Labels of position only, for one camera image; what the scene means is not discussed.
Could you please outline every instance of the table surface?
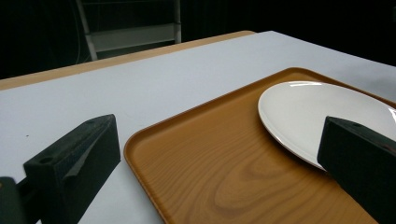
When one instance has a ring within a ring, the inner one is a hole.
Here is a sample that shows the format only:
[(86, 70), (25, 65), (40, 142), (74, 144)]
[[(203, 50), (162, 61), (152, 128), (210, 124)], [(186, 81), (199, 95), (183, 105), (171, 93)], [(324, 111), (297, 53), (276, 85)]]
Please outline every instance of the table surface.
[[(271, 76), (302, 67), (396, 101), (396, 67), (277, 32), (238, 32), (0, 80), (0, 176), (87, 119), (114, 114), (120, 150), (149, 125)], [(80, 223), (161, 223), (122, 159)]]

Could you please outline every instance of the white plate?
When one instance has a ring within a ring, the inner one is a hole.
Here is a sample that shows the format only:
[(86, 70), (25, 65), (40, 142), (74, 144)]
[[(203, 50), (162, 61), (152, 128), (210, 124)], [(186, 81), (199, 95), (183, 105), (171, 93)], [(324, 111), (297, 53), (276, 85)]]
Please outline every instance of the white plate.
[(310, 81), (284, 82), (267, 89), (259, 114), (270, 134), (301, 159), (317, 161), (327, 116), (358, 122), (396, 140), (396, 110), (357, 91)]

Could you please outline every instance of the black background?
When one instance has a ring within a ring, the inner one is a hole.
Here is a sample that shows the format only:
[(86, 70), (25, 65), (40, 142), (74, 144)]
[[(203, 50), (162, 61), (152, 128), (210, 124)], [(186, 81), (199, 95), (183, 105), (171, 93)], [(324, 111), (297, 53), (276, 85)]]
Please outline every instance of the black background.
[[(181, 0), (182, 41), (272, 30), (396, 66), (394, 7), (396, 0)], [(1, 8), (1, 78), (89, 59), (74, 0), (13, 0), (4, 1)], [(122, 28), (169, 22), (172, 8), (172, 1), (106, 5), (100, 14), (97, 7), (89, 7), (87, 18), (99, 18), (104, 29)], [(97, 21), (90, 21), (90, 26)]]

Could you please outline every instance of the wood grain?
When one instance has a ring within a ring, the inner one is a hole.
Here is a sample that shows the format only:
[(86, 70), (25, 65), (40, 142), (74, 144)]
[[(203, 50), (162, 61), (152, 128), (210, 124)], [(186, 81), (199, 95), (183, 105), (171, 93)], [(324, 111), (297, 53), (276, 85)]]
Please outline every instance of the wood grain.
[(171, 46), (166, 46), (162, 48), (157, 48), (157, 49), (149, 49), (145, 51), (139, 51), (137, 53), (131, 53), (131, 54), (126, 54), (126, 55), (121, 55), (118, 57), (113, 57), (113, 58), (108, 58), (108, 59), (103, 59), (103, 60), (98, 60), (94, 62), (89, 62), (89, 63), (81, 63), (77, 65), (72, 65), (72, 66), (67, 66), (67, 67), (62, 67), (62, 68), (57, 68), (57, 69), (52, 69), (49, 71), (44, 71), (44, 72), (39, 72), (39, 73), (34, 73), (30, 75), (25, 75), (25, 76), (20, 76), (20, 77), (12, 77), (12, 78), (6, 78), (0, 80), (0, 91), (1, 90), (7, 90), (15, 87), (20, 87), (24, 85), (29, 85), (29, 84), (34, 84), (42, 81), (48, 81), (52, 80), (55, 78), (59, 77), (68, 77), (68, 76), (73, 76), (77, 75), (79, 73), (83, 72), (88, 72), (100, 68), (105, 68), (113, 65), (118, 65), (122, 63), (129, 63), (129, 62), (134, 62), (138, 60), (143, 60), (159, 55), (164, 55), (176, 51), (180, 51), (183, 49), (191, 49), (195, 47), (199, 47), (202, 45), (206, 44), (211, 44), (227, 39), (232, 39), (232, 38), (237, 38), (241, 37), (244, 35), (252, 35), (255, 34), (254, 32), (251, 31), (241, 31), (241, 32), (235, 32), (227, 35), (218, 35), (218, 36), (213, 36), (205, 39), (199, 39), (199, 40), (194, 40), (190, 42), (185, 42), (181, 44), (176, 44), (176, 45), (171, 45)]
[(166, 223), (375, 223), (330, 176), (263, 127), (260, 95), (291, 80), (348, 87), (291, 68), (129, 139), (124, 156)]

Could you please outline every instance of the wooden table edge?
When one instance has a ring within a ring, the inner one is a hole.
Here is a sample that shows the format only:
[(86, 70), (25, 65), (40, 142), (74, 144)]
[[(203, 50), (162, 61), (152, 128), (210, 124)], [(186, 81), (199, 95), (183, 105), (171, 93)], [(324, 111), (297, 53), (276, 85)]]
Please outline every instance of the wooden table edge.
[(240, 31), (226, 35), (217, 35), (204, 39), (198, 39), (190, 42), (166, 46), (162, 48), (149, 49), (149, 50), (139, 51), (136, 53), (125, 54), (113, 58), (94, 61), (94, 62), (81, 63), (81, 64), (66, 66), (62, 68), (56, 68), (48, 71), (33, 73), (29, 75), (23, 75), (19, 77), (5, 78), (0, 80), (0, 91), (16, 88), (20, 86), (25, 86), (25, 85), (35, 84), (38, 82), (48, 81), (55, 78), (73, 76), (76, 74), (80, 74), (96, 69), (101, 69), (113, 65), (134, 62), (142, 59), (147, 59), (155, 56), (160, 56), (160, 55), (180, 51), (183, 49), (191, 49), (202, 45), (207, 45), (211, 43), (220, 42), (223, 40), (233, 39), (244, 35), (252, 35), (252, 34), (255, 33), (252, 31)]

